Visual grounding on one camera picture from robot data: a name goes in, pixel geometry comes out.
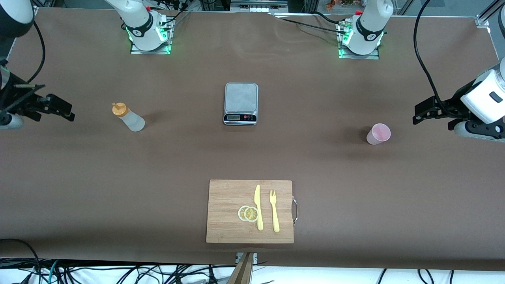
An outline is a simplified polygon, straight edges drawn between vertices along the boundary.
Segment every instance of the lemon slice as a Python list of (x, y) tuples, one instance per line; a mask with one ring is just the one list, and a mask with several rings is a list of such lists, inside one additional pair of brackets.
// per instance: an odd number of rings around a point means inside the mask
[(245, 211), (247, 208), (249, 208), (249, 206), (244, 205), (238, 209), (238, 218), (244, 222), (247, 222), (247, 219), (245, 218)]
[(247, 221), (256, 222), (258, 219), (258, 209), (256, 207), (247, 207), (244, 215)]

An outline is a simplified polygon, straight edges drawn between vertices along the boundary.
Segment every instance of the wooden cutting board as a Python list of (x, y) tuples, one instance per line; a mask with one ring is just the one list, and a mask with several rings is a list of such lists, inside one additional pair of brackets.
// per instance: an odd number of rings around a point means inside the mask
[[(238, 218), (240, 207), (256, 207), (254, 193), (258, 184), (261, 187), (262, 231), (257, 229), (256, 222), (244, 222)], [(273, 230), (270, 190), (275, 190), (277, 196), (278, 233)], [(292, 244), (292, 196), (291, 180), (212, 179), (209, 184), (207, 243)]]

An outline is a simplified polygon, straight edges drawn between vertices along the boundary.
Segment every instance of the yellow plastic knife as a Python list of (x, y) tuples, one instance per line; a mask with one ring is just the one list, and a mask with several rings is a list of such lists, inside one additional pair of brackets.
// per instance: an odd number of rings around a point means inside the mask
[(258, 208), (258, 219), (256, 225), (258, 225), (258, 230), (263, 230), (263, 218), (261, 217), (261, 204), (260, 204), (260, 185), (256, 185), (256, 191), (254, 192), (254, 203)]

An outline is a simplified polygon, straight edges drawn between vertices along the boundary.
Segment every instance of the orange bottle cap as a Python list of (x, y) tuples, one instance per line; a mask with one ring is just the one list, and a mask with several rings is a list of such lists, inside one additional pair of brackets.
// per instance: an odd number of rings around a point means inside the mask
[(112, 113), (118, 117), (125, 116), (130, 110), (124, 103), (112, 103)]

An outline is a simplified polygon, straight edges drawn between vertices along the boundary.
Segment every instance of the knife handle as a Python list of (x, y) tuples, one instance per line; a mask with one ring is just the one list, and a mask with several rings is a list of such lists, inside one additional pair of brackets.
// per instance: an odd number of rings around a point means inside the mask
[(272, 204), (272, 216), (274, 219), (274, 232), (278, 233), (281, 228), (279, 227), (279, 219), (277, 218), (277, 209), (275, 208), (275, 204)]
[(258, 226), (258, 230), (263, 230), (263, 217), (261, 216), (261, 211), (258, 210), (258, 219), (256, 221), (256, 225)]

